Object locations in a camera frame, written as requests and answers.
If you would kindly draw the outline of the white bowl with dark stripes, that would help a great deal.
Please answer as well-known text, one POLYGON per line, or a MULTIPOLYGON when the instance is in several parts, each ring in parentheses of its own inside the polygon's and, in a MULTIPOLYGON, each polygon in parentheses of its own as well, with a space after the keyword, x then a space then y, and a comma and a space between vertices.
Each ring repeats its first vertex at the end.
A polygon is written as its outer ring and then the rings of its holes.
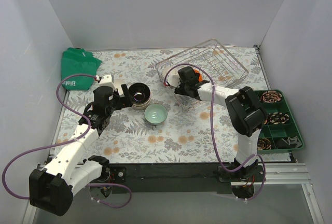
POLYGON ((163 84, 164 84, 165 86, 169 86, 169 85, 170 85, 170 84, 168 83, 168 79, 167 79, 168 74, 169 74, 169 72, 170 72, 170 69, 171 69, 171 67, 166 67, 166 68, 164 68, 163 71, 162 71, 162 76, 163 76, 162 82, 163 82, 163 84))

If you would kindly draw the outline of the beige plain bowl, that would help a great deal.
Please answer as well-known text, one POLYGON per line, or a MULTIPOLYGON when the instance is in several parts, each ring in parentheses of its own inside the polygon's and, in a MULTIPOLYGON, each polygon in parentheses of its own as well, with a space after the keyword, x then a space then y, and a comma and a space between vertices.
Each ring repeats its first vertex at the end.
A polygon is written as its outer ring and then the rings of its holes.
POLYGON ((133 104, 132 108, 135 110, 144 110, 150 105, 150 102, 145 102, 144 104, 133 104))

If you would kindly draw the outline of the orange bowl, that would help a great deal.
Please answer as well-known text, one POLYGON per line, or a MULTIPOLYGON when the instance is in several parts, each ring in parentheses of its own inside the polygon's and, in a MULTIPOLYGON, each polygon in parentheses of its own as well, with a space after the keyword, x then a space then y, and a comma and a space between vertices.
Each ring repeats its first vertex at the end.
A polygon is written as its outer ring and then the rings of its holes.
POLYGON ((196 76, 198 77, 198 82, 201 82, 203 80, 203 76, 200 73, 200 71, 197 69, 194 69, 194 72, 195 72, 196 76))

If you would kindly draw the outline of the olive bowl with drawing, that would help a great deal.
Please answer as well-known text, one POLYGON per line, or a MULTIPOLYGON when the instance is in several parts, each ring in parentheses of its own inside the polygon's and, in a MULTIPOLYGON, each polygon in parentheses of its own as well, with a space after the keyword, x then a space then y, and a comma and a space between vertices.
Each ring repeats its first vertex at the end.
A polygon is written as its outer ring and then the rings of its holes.
POLYGON ((142 105, 151 97, 151 91, 150 88, 141 82, 137 82, 129 86, 129 94, 132 97, 132 102, 135 105, 142 105))

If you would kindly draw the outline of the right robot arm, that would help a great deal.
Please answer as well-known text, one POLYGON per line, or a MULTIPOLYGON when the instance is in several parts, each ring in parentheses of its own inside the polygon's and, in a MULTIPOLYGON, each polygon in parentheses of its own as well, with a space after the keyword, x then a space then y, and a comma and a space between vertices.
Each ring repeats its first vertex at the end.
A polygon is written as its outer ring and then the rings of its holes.
POLYGON ((231 177, 240 181, 249 180, 258 166, 257 144, 261 129, 267 119, 267 112, 262 107, 260 99, 251 87, 231 89, 216 86, 212 77, 199 80, 198 67, 183 63, 184 67, 177 71, 179 85, 175 94, 188 96, 198 101, 210 103, 210 128, 213 148, 222 169, 231 177), (213 107, 220 105, 228 110, 232 126, 238 135, 238 151, 232 169, 227 168, 219 156, 213 124, 213 107))

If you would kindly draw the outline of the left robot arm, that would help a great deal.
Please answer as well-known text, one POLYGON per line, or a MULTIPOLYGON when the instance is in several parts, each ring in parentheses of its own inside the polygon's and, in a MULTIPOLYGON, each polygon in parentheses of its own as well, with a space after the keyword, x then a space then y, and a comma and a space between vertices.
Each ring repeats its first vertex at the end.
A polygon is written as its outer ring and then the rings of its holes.
POLYGON ((93 102, 84 108, 72 136, 73 141, 64 145, 42 170, 35 169, 30 174, 29 202, 32 206, 63 216, 74 196, 90 183, 95 187, 105 187, 107 191, 114 186, 107 158, 94 155, 82 166, 77 164, 109 125, 112 113, 132 106, 127 85, 122 84, 121 89, 123 95, 110 86, 97 87, 93 92, 93 102))

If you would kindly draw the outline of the pale green ribbed bowl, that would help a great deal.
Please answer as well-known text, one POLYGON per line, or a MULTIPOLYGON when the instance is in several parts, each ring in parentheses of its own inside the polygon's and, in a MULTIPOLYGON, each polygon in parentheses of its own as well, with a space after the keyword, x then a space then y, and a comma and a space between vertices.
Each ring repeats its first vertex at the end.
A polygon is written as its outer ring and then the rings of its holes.
POLYGON ((163 105, 153 103, 145 109, 144 117, 150 124, 159 125, 167 119, 168 111, 163 105))

